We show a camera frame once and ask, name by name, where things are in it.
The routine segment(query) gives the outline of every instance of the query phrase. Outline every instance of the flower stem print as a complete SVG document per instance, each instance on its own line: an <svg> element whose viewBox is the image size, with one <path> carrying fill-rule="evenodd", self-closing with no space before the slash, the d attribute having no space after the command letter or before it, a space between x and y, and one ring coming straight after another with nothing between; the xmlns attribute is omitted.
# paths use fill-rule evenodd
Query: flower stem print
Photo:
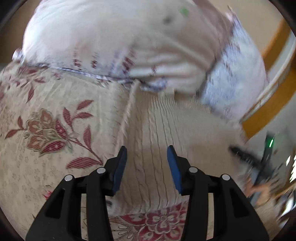
<svg viewBox="0 0 296 241"><path fill-rule="evenodd" d="M63 118L72 130L72 133L70 134L62 125L58 117L53 118L50 112L41 109L39 113L32 114L33 119L26 122L26 128L23 127L23 120L20 116L17 119L17 125L19 128L10 130L5 139L14 136L18 131L25 131L24 137L25 139L28 139L27 148L39 152L40 156L47 153L56 153L66 147L70 152L73 152L72 143L74 143L88 150L95 156L96 160L90 157L78 157L70 161L66 165L66 168L86 168L93 165L103 165L101 158L92 150L90 126L88 125L84 130L84 144L78 140L78 134L75 133L73 129L73 121L75 119L87 119L93 116L88 112L78 113L78 111L86 108L92 102L93 100L84 100L80 102L73 116L66 108L64 108Z"/></svg>

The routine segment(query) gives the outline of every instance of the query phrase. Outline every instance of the beige blanket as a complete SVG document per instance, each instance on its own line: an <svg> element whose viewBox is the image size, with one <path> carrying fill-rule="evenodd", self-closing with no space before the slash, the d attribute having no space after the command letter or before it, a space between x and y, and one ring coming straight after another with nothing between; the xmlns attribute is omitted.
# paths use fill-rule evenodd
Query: beige blanket
<svg viewBox="0 0 296 241"><path fill-rule="evenodd" d="M0 206L22 237L65 175L88 175L121 145L128 161L109 198L112 216L184 201L171 177L169 145L209 175L237 178L240 166L227 149L242 144L241 132L190 98L16 63L0 81Z"/></svg>

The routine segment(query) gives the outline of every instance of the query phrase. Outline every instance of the green spot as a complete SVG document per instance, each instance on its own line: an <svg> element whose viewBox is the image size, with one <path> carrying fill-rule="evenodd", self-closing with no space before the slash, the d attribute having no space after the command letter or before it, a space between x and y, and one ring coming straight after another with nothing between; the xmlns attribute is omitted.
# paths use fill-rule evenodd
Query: green spot
<svg viewBox="0 0 296 241"><path fill-rule="evenodd" d="M189 10L188 10L187 8L185 8L185 7L182 7L182 8L180 9L180 13L181 13L183 16L188 17L188 15L189 15Z"/></svg>

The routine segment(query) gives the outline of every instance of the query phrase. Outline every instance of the black device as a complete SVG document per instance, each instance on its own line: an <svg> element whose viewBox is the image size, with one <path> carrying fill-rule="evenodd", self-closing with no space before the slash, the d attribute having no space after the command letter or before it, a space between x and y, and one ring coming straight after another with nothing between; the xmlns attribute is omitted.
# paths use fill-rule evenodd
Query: black device
<svg viewBox="0 0 296 241"><path fill-rule="evenodd" d="M251 179L254 185L259 185L270 180L275 174L275 168L272 167L270 162L274 145L274 134L267 133L265 138L264 153L261 160L252 155L251 153L241 150L237 146L230 146L229 150L239 156L240 160L247 163L252 167ZM250 203L255 206L260 193L255 193L249 197Z"/></svg>
<svg viewBox="0 0 296 241"><path fill-rule="evenodd" d="M119 189L127 160L123 146L117 157L109 159L85 177L67 175L36 216L26 241L83 241L80 228L81 194L86 193L89 241L112 241L106 196ZM212 241L268 241L268 234L255 210L227 174L208 176L168 147L168 162L176 189L189 195L182 241L206 240L208 193L214 194L215 227Z"/></svg>

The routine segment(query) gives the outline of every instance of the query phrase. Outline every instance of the orange wooden trim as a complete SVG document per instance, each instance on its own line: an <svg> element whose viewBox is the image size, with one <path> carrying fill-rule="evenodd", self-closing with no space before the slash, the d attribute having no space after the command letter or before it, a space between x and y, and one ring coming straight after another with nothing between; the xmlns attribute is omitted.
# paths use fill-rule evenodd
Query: orange wooden trim
<svg viewBox="0 0 296 241"><path fill-rule="evenodd" d="M288 23L286 22L285 19L283 19L280 22L280 25L278 27L278 30L277 30L275 36L270 41L266 50L262 54L266 71L269 71L270 68L276 62L278 56L282 52L282 50L288 40L290 32L291 32L291 29L290 29Z"/></svg>
<svg viewBox="0 0 296 241"><path fill-rule="evenodd" d="M249 119L242 123L247 138L251 138L265 127L286 105L296 91L296 58L284 82L272 97L257 110Z"/></svg>

